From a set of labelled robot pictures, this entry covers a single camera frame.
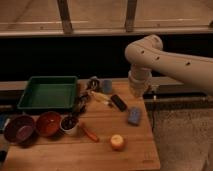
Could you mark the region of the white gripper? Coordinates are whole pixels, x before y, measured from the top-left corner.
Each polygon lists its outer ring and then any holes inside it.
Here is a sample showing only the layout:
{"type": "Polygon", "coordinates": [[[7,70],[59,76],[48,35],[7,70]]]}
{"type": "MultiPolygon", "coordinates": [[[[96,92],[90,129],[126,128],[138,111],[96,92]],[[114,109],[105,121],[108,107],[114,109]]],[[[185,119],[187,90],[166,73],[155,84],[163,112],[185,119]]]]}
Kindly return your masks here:
{"type": "Polygon", "coordinates": [[[130,70],[128,72],[130,92],[136,98],[142,98],[151,85],[151,78],[152,75],[149,70],[140,70],[136,73],[130,70]]]}

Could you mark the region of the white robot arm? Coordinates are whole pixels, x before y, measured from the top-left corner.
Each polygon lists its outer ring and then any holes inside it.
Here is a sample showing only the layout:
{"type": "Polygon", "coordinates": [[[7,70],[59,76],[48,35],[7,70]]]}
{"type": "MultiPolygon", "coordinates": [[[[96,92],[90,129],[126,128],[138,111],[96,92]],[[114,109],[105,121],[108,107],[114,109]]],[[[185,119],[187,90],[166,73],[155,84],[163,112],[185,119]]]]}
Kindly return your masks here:
{"type": "Polygon", "coordinates": [[[157,35],[130,43],[125,48],[125,57],[131,64],[130,90],[136,97],[150,86],[152,70],[213,96],[213,58],[165,52],[157,35]]]}

